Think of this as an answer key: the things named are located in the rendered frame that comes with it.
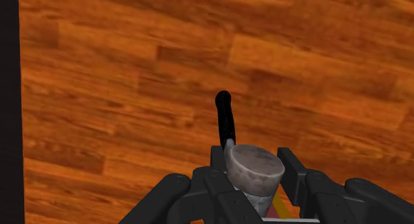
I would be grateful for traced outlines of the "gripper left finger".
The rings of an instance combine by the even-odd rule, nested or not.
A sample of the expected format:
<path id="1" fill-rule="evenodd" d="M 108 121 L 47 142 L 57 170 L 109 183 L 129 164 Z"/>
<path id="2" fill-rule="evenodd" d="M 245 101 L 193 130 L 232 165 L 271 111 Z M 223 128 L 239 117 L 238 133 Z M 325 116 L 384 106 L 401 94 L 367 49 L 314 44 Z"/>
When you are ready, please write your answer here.
<path id="1" fill-rule="evenodd" d="M 243 192 L 225 175 L 221 146 L 212 146 L 210 165 L 165 176 L 119 224 L 264 224 Z"/>

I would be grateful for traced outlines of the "grey mallet with black handle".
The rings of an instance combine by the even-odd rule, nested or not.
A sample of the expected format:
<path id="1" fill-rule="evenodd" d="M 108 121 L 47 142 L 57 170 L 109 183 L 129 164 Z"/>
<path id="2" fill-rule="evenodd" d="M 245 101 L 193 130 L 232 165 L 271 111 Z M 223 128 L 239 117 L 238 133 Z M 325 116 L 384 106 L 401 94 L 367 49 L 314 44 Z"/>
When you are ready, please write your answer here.
<path id="1" fill-rule="evenodd" d="M 236 142 L 231 95 L 228 91 L 219 91 L 215 104 L 227 177 L 236 190 L 243 192 L 259 216 L 266 217 L 285 167 L 272 152 L 252 144 Z"/>

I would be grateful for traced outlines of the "red and yellow object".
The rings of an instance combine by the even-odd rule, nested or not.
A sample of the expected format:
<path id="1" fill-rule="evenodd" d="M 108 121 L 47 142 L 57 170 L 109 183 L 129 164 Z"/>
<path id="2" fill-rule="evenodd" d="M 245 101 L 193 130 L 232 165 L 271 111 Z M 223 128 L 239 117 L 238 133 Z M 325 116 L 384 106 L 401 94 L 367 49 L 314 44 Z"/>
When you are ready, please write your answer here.
<path id="1" fill-rule="evenodd" d="M 266 218 L 278 218 L 278 219 L 290 219 L 292 218 L 289 210 L 286 208 L 278 192 L 271 202 L 269 211 L 267 212 Z"/>

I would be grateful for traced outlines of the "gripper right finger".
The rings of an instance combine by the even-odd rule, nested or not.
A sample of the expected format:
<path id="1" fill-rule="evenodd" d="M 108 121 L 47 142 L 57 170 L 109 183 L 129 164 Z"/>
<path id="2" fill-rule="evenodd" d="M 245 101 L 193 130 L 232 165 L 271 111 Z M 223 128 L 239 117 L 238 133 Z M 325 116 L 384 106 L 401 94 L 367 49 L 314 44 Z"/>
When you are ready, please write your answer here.
<path id="1" fill-rule="evenodd" d="M 414 205 L 363 178 L 344 185 L 324 172 L 305 168 L 289 148 L 277 157 L 285 172 L 281 186 L 303 219 L 320 224 L 414 224 Z"/>

